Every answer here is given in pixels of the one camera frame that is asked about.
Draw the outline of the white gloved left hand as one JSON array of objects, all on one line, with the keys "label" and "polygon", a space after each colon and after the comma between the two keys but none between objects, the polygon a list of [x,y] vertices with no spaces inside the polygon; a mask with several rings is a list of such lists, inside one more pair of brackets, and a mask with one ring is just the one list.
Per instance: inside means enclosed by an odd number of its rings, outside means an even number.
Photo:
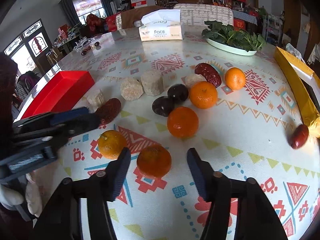
[{"label": "white gloved left hand", "polygon": [[34,172],[27,173],[25,179],[25,189],[19,193],[13,186],[1,184],[1,204],[8,210],[15,211],[18,205],[27,204],[28,212],[39,218],[43,208],[39,187],[36,183]]}]

